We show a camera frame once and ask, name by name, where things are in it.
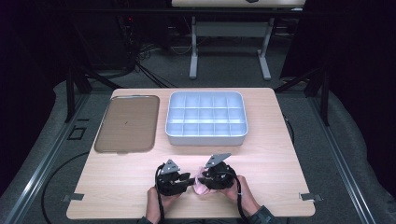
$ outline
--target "black cable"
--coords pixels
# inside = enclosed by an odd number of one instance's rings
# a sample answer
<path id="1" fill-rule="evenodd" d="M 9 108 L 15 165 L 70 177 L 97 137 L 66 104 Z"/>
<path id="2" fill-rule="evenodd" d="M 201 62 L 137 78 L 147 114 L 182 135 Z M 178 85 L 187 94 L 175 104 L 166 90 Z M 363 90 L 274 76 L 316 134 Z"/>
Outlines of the black cable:
<path id="1" fill-rule="evenodd" d="M 158 197 L 158 205 L 160 206 L 160 213 L 161 213 L 161 219 L 160 219 L 160 224 L 163 224 L 163 221 L 165 220 L 165 212 L 163 211 L 163 200 L 161 199 L 161 193 L 160 190 L 158 189 L 157 181 L 158 181 L 158 172 L 165 166 L 165 163 L 163 163 L 161 166 L 157 168 L 157 171 L 155 172 L 155 189 L 157 190 L 157 197 Z"/>
<path id="2" fill-rule="evenodd" d="M 151 57 L 151 51 L 155 50 L 154 47 L 155 45 L 153 44 L 147 44 L 145 46 L 142 46 L 140 48 L 140 52 L 137 54 L 137 58 L 139 59 L 139 61 L 149 59 Z"/>
<path id="3" fill-rule="evenodd" d="M 216 172 L 216 174 L 230 175 L 236 180 L 236 188 L 238 191 L 238 198 L 236 200 L 237 206 L 238 206 L 238 212 L 239 212 L 239 215 L 241 216 L 242 220 L 245 223 L 249 223 L 248 218 L 245 216 L 244 210 L 242 208 L 242 189 L 241 189 L 241 182 L 239 181 L 238 176 L 236 176 L 232 173 L 229 173 L 229 172 Z"/>
<path id="4" fill-rule="evenodd" d="M 101 75 L 102 77 L 105 77 L 107 79 L 112 79 L 116 77 L 125 77 L 126 75 L 132 73 L 134 71 L 134 68 L 124 68 L 122 71 L 116 73 L 116 74 L 111 74 L 111 75 Z"/>
<path id="5" fill-rule="evenodd" d="M 150 72 L 145 66 L 143 66 L 140 62 L 136 62 L 136 66 L 142 71 L 146 77 L 148 77 L 152 82 L 154 82 L 160 88 L 170 88 L 177 86 L 166 80 L 163 77 L 156 75 L 155 73 Z"/>
<path id="6" fill-rule="evenodd" d="M 286 118 L 286 116 L 282 113 L 283 115 L 283 119 L 286 121 L 286 123 L 288 124 L 289 128 L 290 128 L 290 132 L 291 132 L 291 142 L 294 144 L 294 130 L 293 127 L 290 124 L 290 121 L 288 118 Z"/>
<path id="7" fill-rule="evenodd" d="M 71 159 L 65 161 L 61 166 L 59 166 L 59 167 L 52 173 L 52 175 L 49 177 L 47 183 L 44 185 L 43 192 L 42 192 L 42 194 L 41 194 L 41 211 L 42 211 L 43 216 L 44 216 L 44 219 L 46 219 L 47 223 L 50 224 L 51 222 L 50 222 L 50 219 L 49 219 L 48 216 L 47 216 L 47 212 L 46 212 L 46 208 L 45 208 L 45 204 L 44 204 L 44 198 L 45 198 L 45 195 L 46 195 L 47 187 L 48 187 L 48 185 L 50 184 L 51 179 L 52 179 L 52 178 L 53 178 L 64 166 L 66 166 L 67 163 L 69 163 L 70 161 L 73 161 L 73 160 L 75 160 L 75 159 L 77 159 L 77 158 L 79 158 L 79 157 L 81 157 L 81 156 L 87 155 L 88 153 L 90 153 L 90 151 L 87 151 L 87 152 L 78 154 L 77 156 L 75 156 L 75 157 L 73 157 L 73 158 L 71 158 Z"/>

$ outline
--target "white table leg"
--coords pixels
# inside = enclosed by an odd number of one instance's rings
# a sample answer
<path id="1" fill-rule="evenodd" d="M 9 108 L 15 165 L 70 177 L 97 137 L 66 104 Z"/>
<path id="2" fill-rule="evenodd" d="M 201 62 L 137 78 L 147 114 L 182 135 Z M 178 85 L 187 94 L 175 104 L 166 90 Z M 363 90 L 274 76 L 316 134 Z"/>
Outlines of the white table leg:
<path id="1" fill-rule="evenodd" d="M 262 76 L 264 77 L 264 80 L 271 80 L 271 74 L 270 74 L 270 70 L 268 69 L 267 61 L 265 59 L 265 53 L 268 49 L 268 43 L 271 38 L 273 27 L 274 27 L 274 19 L 271 18 L 268 21 L 267 29 L 265 29 L 265 36 L 264 36 L 264 40 L 262 41 L 262 49 L 257 50 L 260 66 L 262 67 Z"/>
<path id="2" fill-rule="evenodd" d="M 195 17 L 191 20 L 191 65 L 190 65 L 190 79 L 197 78 L 197 67 L 198 67 L 198 49 L 197 49 L 197 33 L 196 33 L 196 22 Z"/>

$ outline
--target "tray compartment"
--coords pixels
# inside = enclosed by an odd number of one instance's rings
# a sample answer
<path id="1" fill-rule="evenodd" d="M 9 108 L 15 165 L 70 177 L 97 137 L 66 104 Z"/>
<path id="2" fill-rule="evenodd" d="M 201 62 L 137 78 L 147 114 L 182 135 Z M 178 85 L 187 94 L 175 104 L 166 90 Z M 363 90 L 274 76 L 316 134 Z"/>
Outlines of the tray compartment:
<path id="1" fill-rule="evenodd" d="M 175 91 L 165 131 L 176 146 L 238 146 L 248 133 L 242 95 L 237 91 Z"/>

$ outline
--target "black curtain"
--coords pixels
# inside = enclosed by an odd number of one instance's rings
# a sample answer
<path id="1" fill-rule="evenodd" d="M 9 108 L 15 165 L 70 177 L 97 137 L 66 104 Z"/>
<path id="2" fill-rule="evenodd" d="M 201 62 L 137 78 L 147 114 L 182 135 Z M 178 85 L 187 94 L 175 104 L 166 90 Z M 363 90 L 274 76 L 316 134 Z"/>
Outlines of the black curtain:
<path id="1" fill-rule="evenodd" d="M 165 0 L 133 0 L 136 8 L 167 8 Z M 144 41 L 154 43 L 163 49 L 170 48 L 170 35 L 168 27 L 171 22 L 168 16 L 134 16 L 137 32 Z"/>
<path id="2" fill-rule="evenodd" d="M 331 91 L 362 132 L 378 181 L 396 197 L 396 2 L 307 0 L 305 10 L 351 17 L 300 20 L 281 77 L 325 66 Z"/>
<path id="3" fill-rule="evenodd" d="M 3 194 L 40 135 L 65 79 L 64 60 L 33 1 L 0 6 L 0 138 Z"/>
<path id="4" fill-rule="evenodd" d="M 117 8 L 123 7 L 116 0 L 60 0 L 48 1 L 51 7 L 60 8 Z M 71 54 L 78 56 L 78 62 L 91 70 L 126 70 L 134 69 L 138 49 L 131 49 L 130 32 L 123 30 L 128 21 L 125 16 L 113 14 L 75 13 L 70 15 L 50 14 L 60 34 L 68 35 L 65 39 Z"/>

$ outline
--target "table top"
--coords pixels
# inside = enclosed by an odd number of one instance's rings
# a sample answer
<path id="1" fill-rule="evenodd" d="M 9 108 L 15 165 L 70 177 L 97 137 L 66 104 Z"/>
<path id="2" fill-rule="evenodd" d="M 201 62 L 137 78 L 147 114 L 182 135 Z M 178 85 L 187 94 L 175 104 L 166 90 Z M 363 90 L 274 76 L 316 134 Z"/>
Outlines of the table top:
<path id="1" fill-rule="evenodd" d="M 240 92 L 248 123 L 244 143 L 236 147 L 170 145 L 165 133 L 169 98 L 172 92 L 183 90 Z M 129 154 L 98 153 L 93 143 L 75 190 L 84 197 L 82 201 L 71 201 L 69 218 L 141 218 L 146 214 L 147 190 L 154 186 L 159 165 L 172 159 L 181 174 L 195 176 L 212 154 L 221 153 L 232 153 L 224 162 L 246 177 L 257 202 L 276 217 L 314 215 L 313 203 L 300 199 L 300 193 L 308 193 L 309 189 L 272 89 L 120 89 L 112 96 L 134 94 L 160 97 L 154 148 Z M 222 194 L 197 195 L 188 187 L 165 217 L 239 217 L 239 213 Z"/>
<path id="2" fill-rule="evenodd" d="M 303 7 L 305 0 L 172 0 L 173 7 Z"/>

